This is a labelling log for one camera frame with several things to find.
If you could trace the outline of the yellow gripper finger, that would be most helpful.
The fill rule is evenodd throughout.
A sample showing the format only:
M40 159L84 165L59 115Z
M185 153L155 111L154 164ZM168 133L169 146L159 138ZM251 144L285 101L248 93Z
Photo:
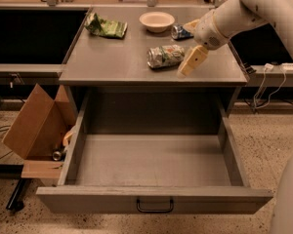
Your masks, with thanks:
M183 29L187 32L189 32L190 34L193 34L195 32L196 26L199 23L199 19L195 19L193 21L190 21L188 23L185 23L183 25Z
M187 77L193 72L201 63L203 63L208 56L208 50L201 45L189 48L186 52L184 60L179 65L177 76L179 78Z

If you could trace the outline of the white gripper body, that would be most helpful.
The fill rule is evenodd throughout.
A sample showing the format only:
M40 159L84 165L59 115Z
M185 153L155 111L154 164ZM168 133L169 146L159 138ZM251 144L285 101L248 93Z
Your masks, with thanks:
M209 11L197 23L194 30L194 40L207 50L217 50L229 41L216 25L215 10Z

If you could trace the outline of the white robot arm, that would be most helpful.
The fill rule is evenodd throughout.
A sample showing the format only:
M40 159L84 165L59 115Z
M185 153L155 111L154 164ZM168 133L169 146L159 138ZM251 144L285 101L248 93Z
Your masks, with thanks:
M293 0L228 0L185 25L198 45L187 51L178 75L188 76L208 52L227 44L232 36L268 23L293 60ZM276 191L270 234L293 234L293 155Z

